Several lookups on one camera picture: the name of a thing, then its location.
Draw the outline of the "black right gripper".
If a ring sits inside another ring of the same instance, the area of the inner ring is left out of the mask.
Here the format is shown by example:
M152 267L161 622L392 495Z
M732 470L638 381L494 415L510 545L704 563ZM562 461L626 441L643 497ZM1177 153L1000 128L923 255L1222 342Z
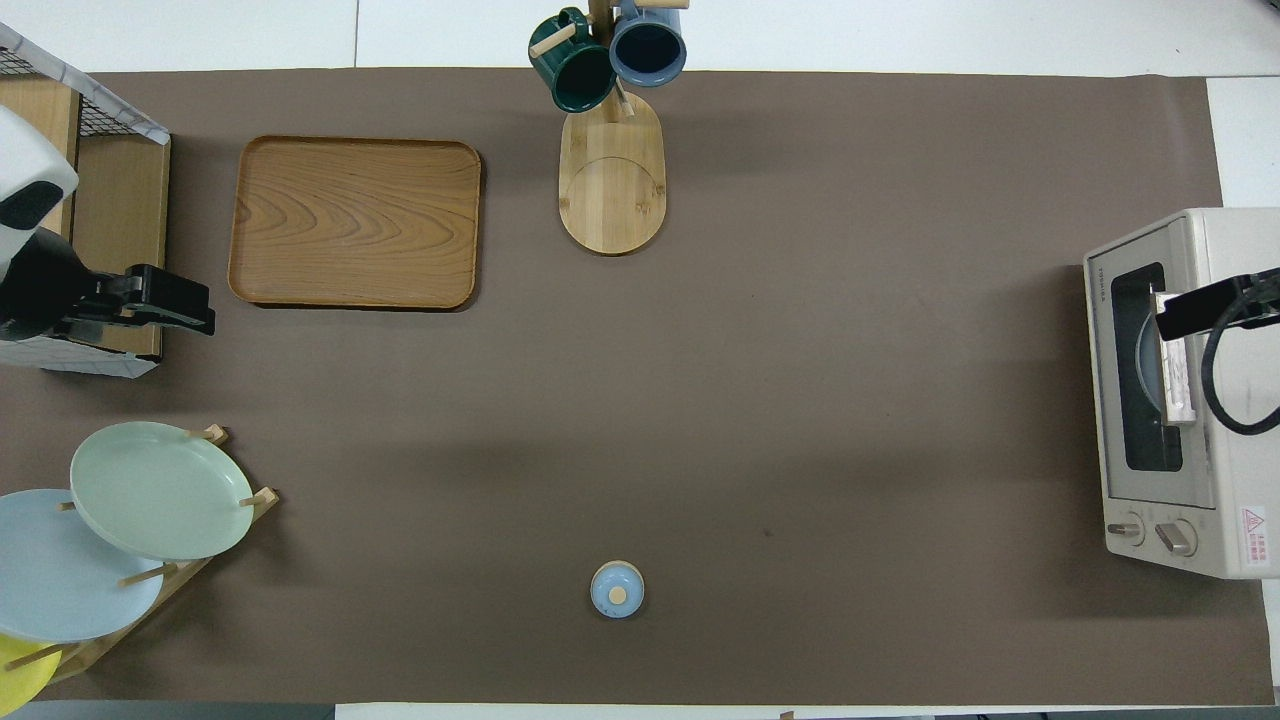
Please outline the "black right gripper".
M1211 331L1238 300L1242 307L1231 314L1225 327L1247 331L1277 324L1279 269L1233 275L1166 300L1155 315L1162 341Z

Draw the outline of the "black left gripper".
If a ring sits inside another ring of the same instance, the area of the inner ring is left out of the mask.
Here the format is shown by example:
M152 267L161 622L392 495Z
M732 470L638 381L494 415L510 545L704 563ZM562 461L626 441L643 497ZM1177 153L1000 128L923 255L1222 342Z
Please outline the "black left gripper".
M38 228L10 260L1 284L4 341L102 341L108 327L172 327L215 334L209 288L150 264L122 274L90 270L59 234Z

